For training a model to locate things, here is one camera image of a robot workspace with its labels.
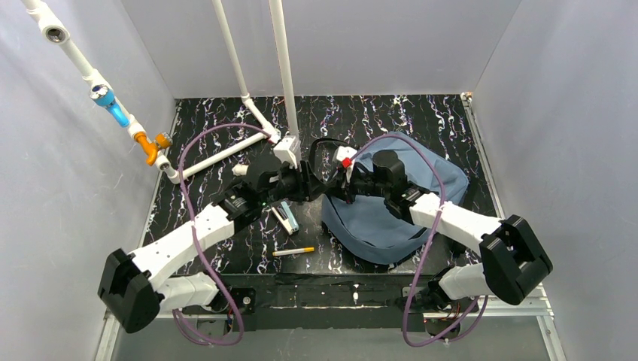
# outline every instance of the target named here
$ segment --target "pen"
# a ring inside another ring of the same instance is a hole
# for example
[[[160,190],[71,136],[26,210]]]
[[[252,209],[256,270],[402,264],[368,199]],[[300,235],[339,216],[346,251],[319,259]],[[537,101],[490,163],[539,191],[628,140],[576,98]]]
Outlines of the pen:
[[[287,256],[289,254],[297,254],[297,253],[307,253],[314,252],[314,247],[306,247],[306,248],[297,248],[295,250],[276,250],[272,253],[273,256]]]

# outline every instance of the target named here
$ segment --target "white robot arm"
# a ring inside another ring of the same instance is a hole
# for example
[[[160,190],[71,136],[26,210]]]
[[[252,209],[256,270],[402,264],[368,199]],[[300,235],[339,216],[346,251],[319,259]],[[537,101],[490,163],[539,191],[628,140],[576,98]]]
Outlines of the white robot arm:
[[[356,195],[381,196],[395,217],[433,226],[440,198],[408,182],[392,151],[374,155],[374,172],[353,171],[348,160],[327,183],[314,176],[306,161],[297,161],[291,152],[277,153],[279,159],[272,156],[251,165],[244,177],[196,216],[194,226],[203,250],[258,220],[272,202],[284,198],[307,202],[321,194],[346,202],[354,202]],[[482,262],[447,268],[430,280],[421,291],[421,299],[430,305],[444,308],[453,300],[481,295],[517,305],[551,272],[551,261],[523,218],[486,217],[450,202],[442,209],[437,232],[479,254]],[[210,305],[218,289],[208,275],[171,278],[196,254],[190,221],[131,253],[116,250],[107,258],[99,297],[127,332],[144,328],[160,311]]]

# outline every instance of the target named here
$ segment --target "gray-blue fabric bag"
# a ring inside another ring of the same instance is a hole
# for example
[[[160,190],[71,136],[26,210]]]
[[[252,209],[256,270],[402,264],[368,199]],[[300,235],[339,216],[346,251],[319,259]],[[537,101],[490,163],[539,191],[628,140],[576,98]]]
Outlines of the gray-blue fabric bag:
[[[447,200],[458,205],[469,183],[463,171],[409,136],[401,132],[391,134],[412,142],[423,151],[443,180]],[[357,157],[357,162],[371,171],[372,155],[383,149],[396,152],[406,166],[409,181],[440,194],[439,184],[430,167],[399,139],[377,141]],[[321,217],[334,236],[355,256],[380,265],[405,259],[423,245],[430,234],[429,229],[424,232],[424,228],[392,216],[383,204],[383,198],[379,197],[357,196],[355,202],[348,205],[340,199],[324,196]]]

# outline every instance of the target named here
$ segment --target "gray wall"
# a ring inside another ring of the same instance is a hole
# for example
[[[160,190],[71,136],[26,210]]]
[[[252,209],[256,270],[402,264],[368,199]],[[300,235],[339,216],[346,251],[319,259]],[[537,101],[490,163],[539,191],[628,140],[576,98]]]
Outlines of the gray wall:
[[[569,359],[636,359],[638,5],[524,0],[475,108],[506,213],[554,260]]]
[[[167,130],[173,99],[121,3],[49,5],[147,131]],[[87,95],[79,72],[39,35],[22,3],[2,2],[2,359],[94,357],[105,257],[131,250],[141,236],[156,169]]]
[[[473,90],[520,0],[284,2],[297,95]],[[210,0],[123,0],[175,98],[237,96]],[[266,0],[223,2],[253,96],[282,94]]]

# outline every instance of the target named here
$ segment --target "black tabletop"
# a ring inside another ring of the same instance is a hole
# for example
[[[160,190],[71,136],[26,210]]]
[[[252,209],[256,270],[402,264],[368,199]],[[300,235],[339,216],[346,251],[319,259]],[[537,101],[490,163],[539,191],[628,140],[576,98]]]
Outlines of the black tabletop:
[[[256,106],[277,128],[287,129],[283,98],[255,99]],[[399,131],[411,136],[432,151],[458,165],[470,179],[470,191],[463,206],[480,214],[495,215],[494,203],[483,173],[479,155],[469,128],[460,96],[306,96],[296,99],[297,118],[301,132],[302,155],[316,138],[331,137],[361,146],[385,132]],[[174,145],[168,157],[177,167],[178,156],[195,135],[221,123],[257,125],[240,98],[184,99],[177,105]],[[252,131],[223,129],[194,147],[187,166],[251,135]],[[201,211],[212,197],[234,178],[231,168],[238,163],[250,164],[269,150],[261,141],[198,173],[189,181],[190,197]],[[326,165],[330,152],[318,152]],[[403,262],[375,265],[359,259],[343,247],[321,224],[321,199],[292,205],[299,224],[298,234],[289,236],[269,212],[233,237],[206,251],[211,264],[223,274],[352,274],[352,273],[414,273],[421,255],[417,250]],[[149,244],[187,220],[185,203],[179,190],[162,177],[154,201],[144,244]],[[424,274],[435,274],[452,263],[463,265],[469,252],[456,256],[452,242],[437,235],[428,255]],[[273,257],[272,251],[300,247],[315,247],[313,253]],[[198,259],[186,264],[178,273],[191,275],[203,270]]]

